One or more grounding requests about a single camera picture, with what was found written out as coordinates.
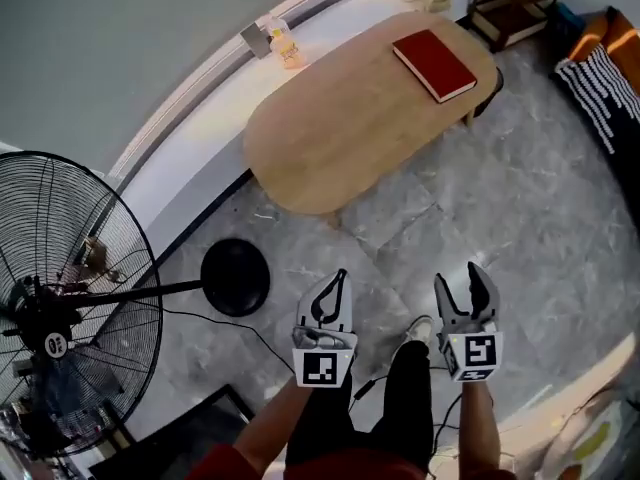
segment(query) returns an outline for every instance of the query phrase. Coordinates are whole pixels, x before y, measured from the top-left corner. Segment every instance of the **orange cushion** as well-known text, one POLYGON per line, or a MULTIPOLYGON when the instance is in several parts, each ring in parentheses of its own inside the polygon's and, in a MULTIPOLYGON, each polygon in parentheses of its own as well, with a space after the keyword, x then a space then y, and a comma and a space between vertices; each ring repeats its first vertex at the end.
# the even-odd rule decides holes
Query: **orange cushion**
POLYGON ((640 37, 621 12, 609 23, 602 45, 636 94, 640 94, 640 37))
POLYGON ((569 58, 574 62, 587 60, 593 49, 604 38, 608 28, 607 16, 601 14, 584 29, 582 36, 569 53, 569 58))

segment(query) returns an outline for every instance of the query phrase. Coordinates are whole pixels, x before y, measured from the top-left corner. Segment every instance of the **fan guard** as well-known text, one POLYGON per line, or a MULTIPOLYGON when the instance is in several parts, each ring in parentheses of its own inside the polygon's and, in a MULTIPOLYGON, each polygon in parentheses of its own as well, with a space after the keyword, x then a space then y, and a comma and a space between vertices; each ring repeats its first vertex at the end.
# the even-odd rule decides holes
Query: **fan guard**
POLYGON ((159 285, 139 223, 106 183, 56 155, 0 155, 0 408, 46 412, 65 453, 98 444, 110 414, 125 421, 149 384, 162 296, 70 311, 26 300, 159 285), (32 374, 16 377, 16 362, 32 374))

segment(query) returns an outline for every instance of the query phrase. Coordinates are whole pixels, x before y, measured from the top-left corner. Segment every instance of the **black round base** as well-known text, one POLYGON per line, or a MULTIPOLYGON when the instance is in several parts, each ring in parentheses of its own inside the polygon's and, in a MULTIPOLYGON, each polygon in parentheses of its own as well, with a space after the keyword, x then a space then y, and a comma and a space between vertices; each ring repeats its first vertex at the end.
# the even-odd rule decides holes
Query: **black round base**
POLYGON ((269 266, 258 248, 239 238, 220 240, 202 260, 202 289, 209 302, 232 317, 255 313, 269 294, 269 266))

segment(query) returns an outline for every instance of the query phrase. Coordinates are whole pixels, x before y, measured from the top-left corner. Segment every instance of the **small bottle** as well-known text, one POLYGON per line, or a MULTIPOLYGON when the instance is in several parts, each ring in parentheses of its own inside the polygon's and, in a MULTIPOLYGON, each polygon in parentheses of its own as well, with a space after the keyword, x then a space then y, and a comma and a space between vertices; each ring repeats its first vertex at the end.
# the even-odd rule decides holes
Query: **small bottle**
POLYGON ((298 44, 293 39, 289 26, 282 18, 271 16, 267 22, 267 32, 271 36, 271 51, 278 55, 286 69, 304 67, 304 56, 300 53, 298 44))

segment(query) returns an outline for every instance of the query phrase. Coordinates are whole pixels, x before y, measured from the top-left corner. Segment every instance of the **black pants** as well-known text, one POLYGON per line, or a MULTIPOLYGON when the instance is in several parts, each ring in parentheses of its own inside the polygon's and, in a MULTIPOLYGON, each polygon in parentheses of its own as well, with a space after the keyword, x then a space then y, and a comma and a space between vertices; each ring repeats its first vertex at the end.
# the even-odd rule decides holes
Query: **black pants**
POLYGON ((371 448, 399 455, 426 474, 433 447, 428 347, 410 341, 398 350, 387 377, 383 416, 369 434, 353 428, 351 384, 348 372, 341 388, 314 390, 289 440, 287 465, 345 448, 371 448))

